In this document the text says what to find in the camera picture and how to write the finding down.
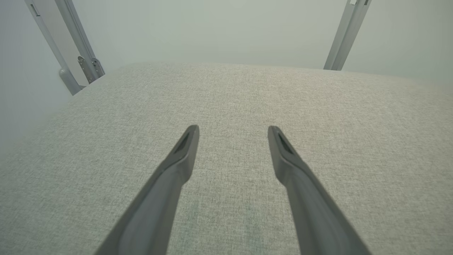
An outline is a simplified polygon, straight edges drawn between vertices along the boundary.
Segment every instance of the metal bracket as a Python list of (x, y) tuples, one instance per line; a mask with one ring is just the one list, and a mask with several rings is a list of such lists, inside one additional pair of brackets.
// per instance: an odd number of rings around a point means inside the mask
[(91, 58), (91, 63), (93, 64), (94, 69), (96, 70), (97, 76), (101, 77), (105, 74), (104, 69), (101, 66), (101, 63), (97, 58)]
[(79, 61), (80, 67), (82, 68), (83, 73), (85, 74), (85, 77), (88, 80), (88, 83), (91, 84), (92, 82), (94, 82), (96, 80), (96, 78), (91, 73), (91, 70), (88, 67), (87, 62), (81, 56), (78, 57), (78, 61)]

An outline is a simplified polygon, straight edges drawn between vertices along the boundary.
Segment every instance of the gray wall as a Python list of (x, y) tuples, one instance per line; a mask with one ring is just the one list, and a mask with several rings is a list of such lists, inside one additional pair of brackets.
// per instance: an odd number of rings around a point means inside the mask
[(71, 94), (24, 1), (0, 1), (0, 35), (0, 156), (4, 156)]
[(109, 72), (159, 60), (322, 69), (346, 0), (73, 2)]
[(453, 84), (453, 1), (373, 0), (344, 71)]

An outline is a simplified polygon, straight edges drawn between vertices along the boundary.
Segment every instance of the hinge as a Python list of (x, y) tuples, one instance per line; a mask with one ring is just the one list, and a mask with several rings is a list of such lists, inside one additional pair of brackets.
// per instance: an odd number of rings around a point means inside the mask
[[(82, 68), (82, 71), (85, 74), (85, 77), (87, 78), (89, 84), (91, 84), (96, 79), (100, 78), (102, 75), (105, 74), (101, 63), (99, 62), (99, 60), (97, 58), (91, 58), (91, 63), (88, 63), (83, 57), (79, 56), (78, 61), (79, 61), (80, 67)], [(92, 73), (90, 67), (88, 66), (89, 64), (93, 65), (94, 70), (96, 71), (95, 74)]]
[(85, 77), (88, 80), (88, 83), (90, 84), (90, 83), (94, 82), (96, 80), (96, 78), (91, 73), (91, 70), (88, 67), (88, 64), (85, 61), (85, 59), (83, 59), (81, 56), (79, 56), (78, 61), (79, 61), (80, 67), (82, 68), (83, 73), (85, 74)]

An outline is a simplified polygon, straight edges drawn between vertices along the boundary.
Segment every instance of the white wall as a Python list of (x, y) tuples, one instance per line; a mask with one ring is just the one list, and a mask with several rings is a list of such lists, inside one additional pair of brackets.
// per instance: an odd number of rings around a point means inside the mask
[(373, 0), (343, 70), (453, 84), (452, 60), (452, 0)]
[(0, 1), (0, 156), (71, 98), (22, 0)]
[(107, 73), (130, 63), (160, 60), (322, 69), (346, 4), (346, 0), (73, 2)]

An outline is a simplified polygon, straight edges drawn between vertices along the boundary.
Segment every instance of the textured fabric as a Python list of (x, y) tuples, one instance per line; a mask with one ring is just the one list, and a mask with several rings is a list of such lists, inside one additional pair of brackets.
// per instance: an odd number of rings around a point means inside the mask
[(200, 126), (168, 254), (298, 254), (279, 126), (374, 254), (453, 254), (453, 93), (411, 80), (135, 64), (92, 83), (0, 166), (0, 254), (91, 254)]

